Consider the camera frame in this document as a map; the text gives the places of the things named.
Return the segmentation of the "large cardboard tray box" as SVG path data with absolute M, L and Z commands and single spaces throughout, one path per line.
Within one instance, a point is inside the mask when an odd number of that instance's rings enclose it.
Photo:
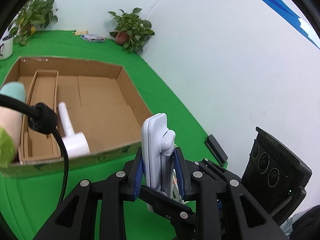
M 52 109 L 66 104 L 90 153 L 69 160 L 70 169 L 127 157 L 141 146 L 141 127 L 151 116 L 126 70 L 119 65 L 66 57 L 20 57 L 3 83 L 24 85 L 27 103 Z

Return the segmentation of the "yellow paper item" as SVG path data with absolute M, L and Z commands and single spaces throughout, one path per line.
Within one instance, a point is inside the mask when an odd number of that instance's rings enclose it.
M 87 30 L 84 30 L 84 31 L 78 31 L 78 30 L 76 30 L 76 31 L 73 32 L 73 35 L 74 35 L 74 36 L 83 36 L 83 35 L 87 35 L 87 34 L 88 34 L 88 31 L 87 31 Z

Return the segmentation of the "white folding phone stand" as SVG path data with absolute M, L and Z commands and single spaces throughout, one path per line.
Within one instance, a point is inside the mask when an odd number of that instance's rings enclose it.
M 176 133 L 167 127 L 167 115 L 147 118 L 141 130 L 145 182 L 151 189 L 173 197 L 173 151 Z

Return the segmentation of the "white handheld fan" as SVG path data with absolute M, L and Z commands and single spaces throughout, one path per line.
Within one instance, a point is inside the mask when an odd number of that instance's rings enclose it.
M 64 132 L 63 143 L 69 158 L 77 158 L 90 154 L 89 145 L 83 132 L 75 133 L 64 102 L 58 104 L 61 126 Z

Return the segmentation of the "left potted green plant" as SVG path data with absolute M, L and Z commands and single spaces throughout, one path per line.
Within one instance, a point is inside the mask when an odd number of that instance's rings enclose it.
M 58 22 L 58 9 L 54 3 L 55 0 L 29 0 L 20 9 L 8 26 L 9 34 L 14 37 L 16 44 L 28 45 L 37 29 L 46 29 Z

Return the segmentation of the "patterned pencil case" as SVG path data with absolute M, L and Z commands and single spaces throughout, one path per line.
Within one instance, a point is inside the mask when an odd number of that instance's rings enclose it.
M 102 37 L 100 35 L 94 35 L 94 34 L 82 34 L 81 38 L 91 43 L 104 43 L 106 40 L 105 37 Z

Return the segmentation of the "plush doll green hair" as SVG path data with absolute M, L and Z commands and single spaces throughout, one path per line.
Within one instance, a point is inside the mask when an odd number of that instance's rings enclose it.
M 26 93 L 20 82 L 9 82 L 1 88 L 1 95 L 25 103 Z M 7 168 L 15 159 L 21 142 L 22 113 L 1 107 L 1 168 Z

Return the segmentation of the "potted green plant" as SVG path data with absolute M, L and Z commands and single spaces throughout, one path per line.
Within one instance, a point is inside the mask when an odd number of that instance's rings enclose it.
M 108 12 L 116 23 L 114 31 L 109 34 L 123 50 L 141 55 L 149 39 L 155 36 L 152 24 L 140 17 L 142 8 L 135 7 L 131 12 L 119 11 L 120 15 L 115 11 Z
M 37 29 L 46 29 L 58 22 L 58 9 L 54 3 L 55 0 L 29 0 L 20 9 L 8 26 L 9 34 L 14 37 L 16 44 L 28 45 Z

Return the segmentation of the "green table cloth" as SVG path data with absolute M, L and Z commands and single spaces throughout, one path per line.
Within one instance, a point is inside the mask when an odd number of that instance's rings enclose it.
M 162 112 L 176 132 L 176 144 L 188 160 L 212 159 L 204 145 L 206 132 L 163 80 L 138 55 L 123 51 L 112 41 L 89 43 L 70 31 L 42 31 L 28 46 L 14 46 L 10 58 L 1 62 L 1 78 L 20 56 L 62 56 L 98 60 L 123 66 L 152 113 Z M 63 174 L 29 178 L 1 178 L 1 213 L 18 239 L 32 239 L 56 208 Z M 170 222 L 147 210 L 137 200 L 126 202 L 128 239 L 173 239 Z

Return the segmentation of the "black flat device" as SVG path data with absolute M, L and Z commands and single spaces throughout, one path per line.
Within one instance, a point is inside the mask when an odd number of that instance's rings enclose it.
M 220 166 L 224 166 L 227 162 L 228 156 L 222 149 L 218 141 L 215 139 L 215 137 L 212 134 L 209 135 L 208 137 L 206 137 L 204 144 L 210 150 Z

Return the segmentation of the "green white paper box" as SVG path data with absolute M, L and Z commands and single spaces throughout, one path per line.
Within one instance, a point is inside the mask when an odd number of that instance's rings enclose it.
M 173 198 L 173 200 L 175 200 L 181 204 L 185 204 L 185 202 L 182 199 L 180 192 L 179 192 L 175 170 L 173 170 L 173 174 L 172 174 L 172 198 Z

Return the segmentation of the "small cardboard divider box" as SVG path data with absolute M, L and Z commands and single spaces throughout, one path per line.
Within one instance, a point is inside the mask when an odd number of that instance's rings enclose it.
M 52 131 L 57 128 L 57 70 L 37 70 L 31 81 L 26 104 L 38 115 L 25 115 L 22 123 L 20 161 L 23 163 L 60 158 Z

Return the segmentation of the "right potted green plant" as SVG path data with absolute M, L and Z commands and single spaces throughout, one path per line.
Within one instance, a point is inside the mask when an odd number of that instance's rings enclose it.
M 115 11 L 108 12 L 116 23 L 114 31 L 109 34 L 123 50 L 141 55 L 149 39 L 155 36 L 152 24 L 140 17 L 142 8 L 135 7 L 131 12 L 119 11 L 120 15 Z

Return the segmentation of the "white enamel mug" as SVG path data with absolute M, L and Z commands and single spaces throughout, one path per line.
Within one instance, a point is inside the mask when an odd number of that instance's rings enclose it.
M 13 54 L 13 35 L 7 35 L 1 40 L 1 60 L 6 60 Z

